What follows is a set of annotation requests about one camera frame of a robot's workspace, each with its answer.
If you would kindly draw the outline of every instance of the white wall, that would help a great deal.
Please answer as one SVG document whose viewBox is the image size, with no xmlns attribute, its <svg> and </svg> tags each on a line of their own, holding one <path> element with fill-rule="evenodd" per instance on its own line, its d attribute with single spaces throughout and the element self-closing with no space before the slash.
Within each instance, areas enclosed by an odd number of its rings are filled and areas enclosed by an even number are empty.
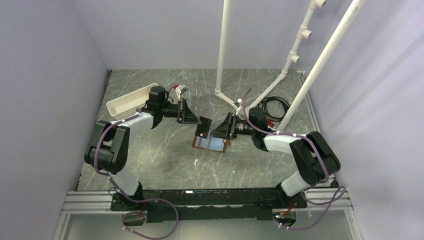
<svg viewBox="0 0 424 240">
<path fill-rule="evenodd" d="M 106 67 L 69 0 L 0 3 L 0 239 L 53 237 Z"/>
<path fill-rule="evenodd" d="M 223 0 L 73 0 L 109 69 L 217 68 Z M 225 68 L 283 68 L 310 0 L 233 0 Z M 302 41 L 305 69 L 344 11 L 328 0 Z"/>
<path fill-rule="evenodd" d="M 367 1 L 311 89 L 366 240 L 424 239 L 423 13 Z"/>
</svg>

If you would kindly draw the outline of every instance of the marble surface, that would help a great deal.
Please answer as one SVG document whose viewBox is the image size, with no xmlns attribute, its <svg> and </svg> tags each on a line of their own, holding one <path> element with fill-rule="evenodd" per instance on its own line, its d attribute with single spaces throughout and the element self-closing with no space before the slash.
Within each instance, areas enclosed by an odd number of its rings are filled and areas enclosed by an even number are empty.
<svg viewBox="0 0 424 240">
<path fill-rule="evenodd" d="M 277 78 L 278 69 L 225 69 L 222 92 L 233 100 L 241 98 L 248 88 L 250 104 Z M 113 121 L 106 102 L 151 83 L 166 89 L 185 84 L 188 91 L 183 97 L 189 108 L 199 117 L 212 119 L 215 129 L 233 108 L 214 95 L 216 69 L 142 69 L 113 70 L 98 112 L 97 120 Z M 301 87 L 295 70 L 272 90 L 269 96 L 281 96 L 290 103 Z M 279 115 L 279 103 L 269 106 L 270 112 Z M 144 189 L 203 189 L 203 188 L 255 188 L 273 187 L 296 171 L 289 154 L 263 152 L 256 149 L 250 136 L 239 135 L 231 141 L 226 153 L 192 147 L 196 127 L 178 124 L 175 119 L 164 118 L 155 129 L 145 131 L 131 139 L 127 166 L 143 184 Z M 314 130 L 306 100 L 286 127 L 299 134 Z M 78 190 L 107 190 L 111 187 L 104 176 L 95 174 L 86 164 L 83 167 Z"/>
</svg>

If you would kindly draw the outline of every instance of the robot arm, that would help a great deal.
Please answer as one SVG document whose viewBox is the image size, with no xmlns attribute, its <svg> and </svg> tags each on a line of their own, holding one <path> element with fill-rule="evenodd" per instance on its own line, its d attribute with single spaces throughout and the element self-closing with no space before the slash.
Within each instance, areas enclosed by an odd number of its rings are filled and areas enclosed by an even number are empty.
<svg viewBox="0 0 424 240">
<path fill-rule="evenodd" d="M 260 107 L 251 108 L 248 118 L 258 129 L 266 132 L 270 131 L 267 117 Z M 264 134 L 251 127 L 246 120 L 241 120 L 232 113 L 229 113 L 225 121 L 211 132 L 213 137 L 231 140 L 235 139 L 237 134 L 251 135 L 255 147 L 262 151 L 275 151 L 293 155 L 297 171 L 276 186 L 280 190 L 283 199 L 292 197 L 326 179 L 324 170 L 317 158 L 317 153 L 313 152 L 305 139 L 288 135 Z M 302 135 L 302 137 L 309 139 L 316 147 L 328 175 L 340 170 L 339 159 L 319 132 L 313 131 Z"/>
<path fill-rule="evenodd" d="M 176 118 L 180 124 L 200 125 L 202 122 L 191 112 L 186 100 L 180 94 L 187 90 L 187 87 L 180 85 L 175 89 L 178 95 L 178 102 L 168 101 L 169 92 L 161 86 L 154 86 L 150 89 L 149 98 L 145 107 L 136 114 L 120 121 L 98 121 L 95 124 L 89 144 L 86 148 L 84 160 L 87 164 L 95 167 L 96 151 L 97 168 L 103 174 L 107 174 L 116 185 L 132 199 L 143 199 L 143 187 L 138 180 L 133 177 L 126 167 L 129 141 L 137 134 L 154 129 L 165 118 Z M 97 149 L 99 141 L 106 132 L 100 148 Z"/>
</svg>

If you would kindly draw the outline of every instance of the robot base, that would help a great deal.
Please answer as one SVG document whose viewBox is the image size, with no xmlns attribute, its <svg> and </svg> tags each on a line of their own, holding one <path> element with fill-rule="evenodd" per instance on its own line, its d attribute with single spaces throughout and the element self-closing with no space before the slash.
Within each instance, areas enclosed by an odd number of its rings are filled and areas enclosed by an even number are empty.
<svg viewBox="0 0 424 240">
<path fill-rule="evenodd" d="M 179 220 L 243 219 L 272 220 L 272 209 L 304 209 L 307 203 L 297 194 L 281 196 L 275 187 L 227 189 L 143 190 L 144 199 L 161 198 L 177 206 Z M 125 204 L 119 193 L 113 195 L 110 210 L 140 211 L 143 203 Z M 144 208 L 147 223 L 174 221 L 175 212 L 162 202 L 150 201 Z"/>
</svg>

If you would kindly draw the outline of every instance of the white plastic tray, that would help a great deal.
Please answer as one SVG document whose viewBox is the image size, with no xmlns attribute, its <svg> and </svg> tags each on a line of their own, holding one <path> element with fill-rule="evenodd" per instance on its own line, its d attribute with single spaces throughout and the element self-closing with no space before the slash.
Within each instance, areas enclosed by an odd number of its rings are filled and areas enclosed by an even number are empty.
<svg viewBox="0 0 424 240">
<path fill-rule="evenodd" d="M 156 83 L 152 83 L 106 102 L 109 114 L 116 120 L 121 120 L 133 115 L 136 108 L 144 106 L 146 101 L 149 99 L 150 89 L 152 87 L 156 87 L 157 85 L 158 84 Z"/>
</svg>

